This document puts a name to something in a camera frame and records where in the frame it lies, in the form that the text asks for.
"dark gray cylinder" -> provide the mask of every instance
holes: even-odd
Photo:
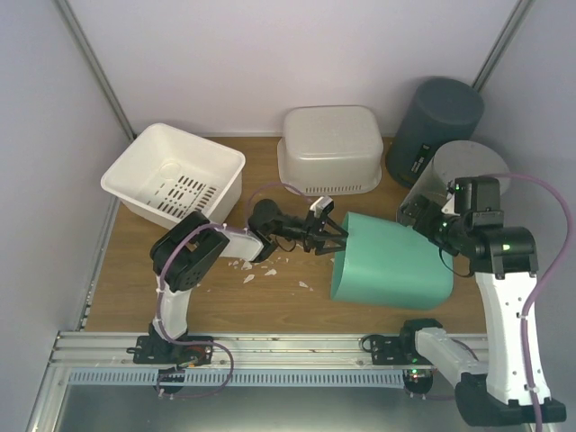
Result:
[[[422,83],[386,154],[386,168],[401,185],[413,186],[443,144],[468,140],[484,113],[481,96],[450,78]]]

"black bracket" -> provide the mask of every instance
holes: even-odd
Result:
[[[373,365],[431,365],[416,350],[416,332],[429,327],[442,328],[435,319],[409,319],[398,336],[370,335]]]
[[[182,342],[213,342],[210,336],[187,336],[178,338]],[[212,345],[180,346],[164,340],[154,329],[148,327],[147,336],[139,336],[136,346],[126,350],[134,354],[132,361],[136,365],[209,365],[212,361]]]
[[[432,364],[416,350],[416,332],[429,327],[442,328],[442,324],[435,319],[411,319],[404,322],[398,336],[370,335],[364,338],[364,342],[370,343],[373,365],[409,367],[403,375],[404,386],[409,392],[426,394],[432,388],[432,373],[418,368]]]

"white panel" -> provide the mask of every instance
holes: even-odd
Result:
[[[482,93],[486,113],[476,139],[495,148],[513,171],[555,185],[576,213],[574,16],[576,2],[572,0],[535,2]],[[537,186],[517,182],[503,199],[507,224],[524,225],[535,234],[539,264],[545,270],[566,230],[558,204]],[[562,430],[576,429],[576,373],[567,363],[576,356],[575,263],[573,247],[536,303],[546,380],[553,397],[569,410]]]
[[[86,296],[100,176],[126,139],[52,2],[2,2],[0,95],[0,428],[21,432]]]
[[[516,0],[72,0],[132,127],[282,130],[361,104],[394,133],[428,76],[471,83]]]

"white round lid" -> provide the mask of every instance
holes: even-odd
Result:
[[[486,174],[508,173],[504,159],[491,148],[478,142],[458,140],[440,147],[432,164],[436,174],[445,185],[458,177],[474,177]],[[508,178],[499,178],[500,192],[509,188]]]

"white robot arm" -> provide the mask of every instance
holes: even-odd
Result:
[[[471,426],[508,426],[535,421],[531,392],[543,422],[566,420],[566,408],[552,399],[546,384],[536,334],[534,309],[522,306],[536,286],[536,244],[525,228],[503,226],[500,183],[492,177],[454,181],[448,204],[441,208],[424,196],[400,209],[400,223],[412,228],[453,256],[470,259],[470,274],[480,288],[489,345],[483,364],[439,328],[404,331],[412,349],[425,357],[454,386],[463,419]],[[525,320],[535,386],[525,372],[521,323]]]

